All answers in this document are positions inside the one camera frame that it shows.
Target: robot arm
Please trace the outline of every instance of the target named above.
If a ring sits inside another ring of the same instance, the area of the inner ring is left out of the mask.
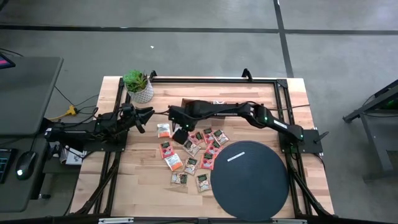
[[[117,151],[124,148],[127,132],[136,126],[140,133],[142,127],[155,113],[152,107],[135,108],[123,103],[115,112],[99,114],[96,120],[88,123],[52,124],[45,132],[48,142],[58,141],[61,145],[82,151]]]
[[[176,136],[178,142],[183,141],[180,138],[188,136],[188,131],[193,131],[199,120],[207,119],[214,116],[240,116],[248,123],[257,128],[272,128],[280,133],[285,134],[292,141],[303,140],[303,128],[295,124],[287,124],[275,118],[271,111],[264,105],[255,102],[245,102],[241,104],[222,104],[214,105],[207,101],[195,100],[187,103],[184,108],[179,106],[170,106],[169,120],[181,126],[182,133]]]

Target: snack packet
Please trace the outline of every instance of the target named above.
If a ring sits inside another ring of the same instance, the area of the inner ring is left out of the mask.
[[[210,144],[213,138],[213,130],[211,128],[206,128],[203,130],[203,136],[205,137],[205,143]]]
[[[201,157],[200,168],[213,170],[215,157],[215,155],[205,152]]]
[[[188,158],[184,164],[184,172],[194,175],[197,171],[198,161],[194,158]]]
[[[213,132],[213,137],[220,145],[223,145],[224,143],[229,141],[229,138],[225,135],[223,130],[217,130]]]
[[[182,148],[189,153],[192,157],[195,157],[195,155],[198,153],[200,150],[200,146],[197,146],[191,140],[186,140]]]
[[[204,141],[203,135],[201,134],[200,131],[191,133],[188,138],[189,138],[189,140],[191,140],[192,143],[194,143],[196,145]]]
[[[188,175],[183,172],[172,172],[172,184],[186,184]]]
[[[210,178],[208,177],[208,174],[199,175],[196,177],[196,179],[199,192],[211,190]]]
[[[166,161],[167,165],[170,167],[172,171],[175,171],[176,169],[180,168],[183,165],[180,157],[177,154],[169,156],[164,160]]]
[[[212,141],[210,145],[207,146],[206,151],[207,153],[213,154],[215,158],[217,158],[218,154],[223,150],[223,146],[218,144],[217,141]]]
[[[157,124],[157,137],[169,138],[171,137],[169,124]]]
[[[174,148],[170,142],[164,142],[159,145],[160,155],[162,159],[174,155]]]

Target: keyboard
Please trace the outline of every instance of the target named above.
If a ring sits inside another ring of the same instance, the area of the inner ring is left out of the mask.
[[[0,149],[0,184],[6,181],[6,174],[14,160],[17,149]]]

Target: black computer mouse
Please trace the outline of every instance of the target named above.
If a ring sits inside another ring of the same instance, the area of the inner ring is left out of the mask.
[[[19,180],[26,180],[33,174],[35,164],[36,152],[24,152],[18,158],[15,166],[17,178]]]

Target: gray floor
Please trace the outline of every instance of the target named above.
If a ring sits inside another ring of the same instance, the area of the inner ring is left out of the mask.
[[[279,2],[287,29],[398,29],[397,1]],[[277,28],[271,0],[10,0],[0,12],[0,22]],[[63,57],[57,86],[75,103],[96,94],[103,76],[122,75],[129,69],[154,69],[159,75],[238,77],[248,68],[255,77],[286,77],[278,34],[2,30],[0,43],[25,56]],[[362,175],[376,171],[379,165],[360,121],[345,124],[341,118],[397,79],[398,36],[287,35],[287,43],[294,76],[305,79],[314,122],[320,131],[330,131],[323,147],[335,213],[397,223],[398,181],[362,181]],[[54,92],[47,116],[60,115],[67,106]],[[59,195],[58,199],[43,203],[40,209],[29,207],[22,214],[0,214],[0,218],[62,215],[76,177],[62,180],[69,186],[49,183],[49,191]]]

